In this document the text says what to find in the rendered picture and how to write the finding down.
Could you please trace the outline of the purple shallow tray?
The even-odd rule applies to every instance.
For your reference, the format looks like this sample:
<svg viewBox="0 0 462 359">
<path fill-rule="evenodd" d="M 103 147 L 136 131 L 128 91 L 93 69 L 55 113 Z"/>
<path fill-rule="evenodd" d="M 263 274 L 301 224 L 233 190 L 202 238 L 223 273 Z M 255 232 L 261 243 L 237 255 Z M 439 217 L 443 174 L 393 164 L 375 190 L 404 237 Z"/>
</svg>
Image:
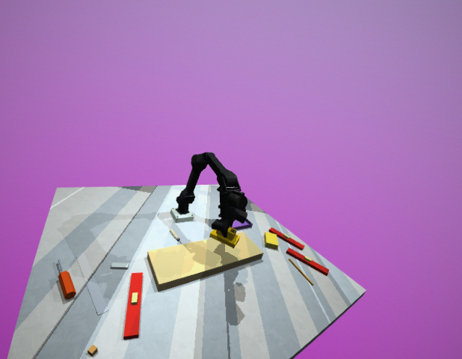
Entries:
<svg viewBox="0 0 462 359">
<path fill-rule="evenodd" d="M 245 220 L 243 224 L 237 220 L 235 220 L 232 224 L 232 228 L 235 230 L 247 229 L 247 228 L 251 228 L 252 226 L 253 224 L 247 219 Z"/>
</svg>

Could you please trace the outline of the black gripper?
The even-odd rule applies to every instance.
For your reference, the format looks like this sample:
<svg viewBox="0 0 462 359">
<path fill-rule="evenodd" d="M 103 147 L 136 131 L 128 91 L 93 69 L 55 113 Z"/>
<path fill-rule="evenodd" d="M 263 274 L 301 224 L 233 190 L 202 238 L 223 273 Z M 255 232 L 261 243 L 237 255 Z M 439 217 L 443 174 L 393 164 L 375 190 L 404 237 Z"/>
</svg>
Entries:
<svg viewBox="0 0 462 359">
<path fill-rule="evenodd" d="M 232 224 L 235 221 L 235 219 L 233 219 L 233 221 L 230 220 L 234 207 L 230 205 L 220 204 L 218 208 L 220 209 L 220 212 L 221 212 L 218 215 L 218 217 L 220 217 L 221 220 L 219 219 L 215 220 L 212 223 L 212 229 L 219 230 L 222 233 L 223 237 L 227 238 L 227 231 L 230 227 L 232 227 Z"/>
</svg>

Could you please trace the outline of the small brown cube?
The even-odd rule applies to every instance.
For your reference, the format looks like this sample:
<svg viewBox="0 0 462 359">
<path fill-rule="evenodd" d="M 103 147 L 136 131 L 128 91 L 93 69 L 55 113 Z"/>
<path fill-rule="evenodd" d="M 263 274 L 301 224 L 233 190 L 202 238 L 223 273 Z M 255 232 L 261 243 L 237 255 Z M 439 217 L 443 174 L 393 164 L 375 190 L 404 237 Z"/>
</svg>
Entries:
<svg viewBox="0 0 462 359">
<path fill-rule="evenodd" d="M 93 357 L 94 354 L 97 353 L 97 347 L 95 347 L 95 345 L 92 345 L 87 351 L 88 351 L 88 354 Z"/>
</svg>

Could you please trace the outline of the dark red long flat bar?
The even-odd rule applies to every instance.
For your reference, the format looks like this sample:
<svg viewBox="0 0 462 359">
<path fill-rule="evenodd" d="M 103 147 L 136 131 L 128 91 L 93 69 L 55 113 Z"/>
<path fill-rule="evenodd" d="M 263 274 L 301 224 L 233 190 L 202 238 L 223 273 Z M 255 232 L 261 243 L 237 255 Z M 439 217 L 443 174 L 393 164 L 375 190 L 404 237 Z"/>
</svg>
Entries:
<svg viewBox="0 0 462 359">
<path fill-rule="evenodd" d="M 132 273 L 129 287 L 129 300 L 126 312 L 126 324 L 124 328 L 124 340 L 138 338 L 141 309 L 141 289 L 143 272 Z"/>
<path fill-rule="evenodd" d="M 296 242 L 294 239 L 291 239 L 290 236 L 287 236 L 286 234 L 283 234 L 274 228 L 271 228 L 269 232 L 275 233 L 277 237 L 281 238 L 285 242 L 288 242 L 290 245 L 293 245 L 294 247 L 296 247 L 297 249 L 300 249 L 301 251 L 304 248 L 304 246 L 301 243 Z"/>
<path fill-rule="evenodd" d="M 299 254 L 297 251 L 293 251 L 291 248 L 289 248 L 286 253 L 290 254 L 291 256 L 301 261 L 302 263 L 307 264 L 308 266 L 315 269 L 316 271 L 321 272 L 322 274 L 326 276 L 328 275 L 329 269 L 326 269 L 324 266 L 321 266 L 318 263 L 312 261 L 309 257 Z"/>
</svg>

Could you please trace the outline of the tan flat rectangular panel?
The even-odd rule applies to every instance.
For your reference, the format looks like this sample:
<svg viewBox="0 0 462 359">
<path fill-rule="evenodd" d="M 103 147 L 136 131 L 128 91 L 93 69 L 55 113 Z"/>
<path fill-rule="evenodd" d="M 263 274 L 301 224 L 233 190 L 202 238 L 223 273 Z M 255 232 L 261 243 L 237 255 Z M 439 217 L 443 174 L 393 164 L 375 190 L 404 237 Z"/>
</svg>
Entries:
<svg viewBox="0 0 462 359">
<path fill-rule="evenodd" d="M 264 252 L 244 233 L 234 248 L 204 239 L 147 251 L 158 292 L 262 259 Z"/>
</svg>

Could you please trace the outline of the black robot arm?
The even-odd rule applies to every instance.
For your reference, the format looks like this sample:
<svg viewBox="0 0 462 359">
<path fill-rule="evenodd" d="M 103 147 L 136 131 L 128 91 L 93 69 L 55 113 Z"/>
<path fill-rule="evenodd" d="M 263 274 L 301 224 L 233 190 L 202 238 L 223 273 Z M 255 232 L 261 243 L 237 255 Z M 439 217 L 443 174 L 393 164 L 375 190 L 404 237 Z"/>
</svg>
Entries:
<svg viewBox="0 0 462 359">
<path fill-rule="evenodd" d="M 233 219 L 235 219 L 243 224 L 247 218 L 245 208 L 247 206 L 247 198 L 244 196 L 244 192 L 241 192 L 241 186 L 238 183 L 237 176 L 232 171 L 227 170 L 216 158 L 214 153 L 205 152 L 194 154 L 191 157 L 191 173 L 185 189 L 176 197 L 176 202 L 178 204 L 176 211 L 180 215 L 189 213 L 188 206 L 193 203 L 195 198 L 195 186 L 201 171 L 206 168 L 207 164 L 209 164 L 217 175 L 217 181 L 220 185 L 217 189 L 217 191 L 220 192 L 220 204 L 234 207 L 230 220 L 233 221 Z"/>
</svg>

